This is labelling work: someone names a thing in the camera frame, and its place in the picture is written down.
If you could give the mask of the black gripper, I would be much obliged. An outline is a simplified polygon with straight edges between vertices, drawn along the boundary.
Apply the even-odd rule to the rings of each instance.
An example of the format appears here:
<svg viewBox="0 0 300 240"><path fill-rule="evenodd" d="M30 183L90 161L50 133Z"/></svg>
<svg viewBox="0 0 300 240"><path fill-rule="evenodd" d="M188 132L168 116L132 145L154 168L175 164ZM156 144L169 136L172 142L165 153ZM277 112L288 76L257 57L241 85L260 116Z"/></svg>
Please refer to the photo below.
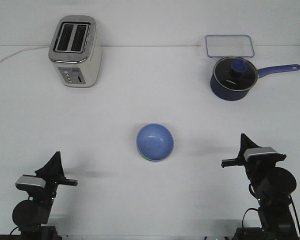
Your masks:
<svg viewBox="0 0 300 240"><path fill-rule="evenodd" d="M23 190L28 193L30 197L37 200L54 199L57 194L59 185L76 187L78 181L75 179L68 179L65 177L64 168L62 165L61 152L56 151L51 159L40 169L35 171L37 178L39 176L49 176L44 179L46 181L45 188L32 188Z"/></svg>
<svg viewBox="0 0 300 240"><path fill-rule="evenodd" d="M275 153L252 157L250 161L244 158L244 152L247 149L260 148L245 133L240 135L240 149L236 158L223 159L221 167L244 166L248 178L264 175L269 169L276 166L277 162L284 161L286 154Z"/></svg>

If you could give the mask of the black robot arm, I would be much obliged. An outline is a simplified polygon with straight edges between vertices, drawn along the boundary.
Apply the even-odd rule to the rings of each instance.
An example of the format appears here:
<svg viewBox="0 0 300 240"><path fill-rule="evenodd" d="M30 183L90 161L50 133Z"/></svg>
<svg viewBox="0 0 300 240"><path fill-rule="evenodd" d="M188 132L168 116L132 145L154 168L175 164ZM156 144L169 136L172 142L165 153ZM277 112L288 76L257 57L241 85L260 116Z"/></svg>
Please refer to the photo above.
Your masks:
<svg viewBox="0 0 300 240"><path fill-rule="evenodd" d="M22 240L61 240L55 226L47 225L58 186L77 186L78 181L65 177L61 152L57 151L35 175L23 174L15 187L27 192L28 199L19 202L12 211L12 221Z"/></svg>
<svg viewBox="0 0 300 240"><path fill-rule="evenodd" d="M233 239L300 240L300 222L291 196L297 181L291 172L277 166L286 157L272 147L258 146L243 133L237 157L222 160L222 168L245 168L248 190L259 204L256 212L261 226L242 225L236 229Z"/></svg>

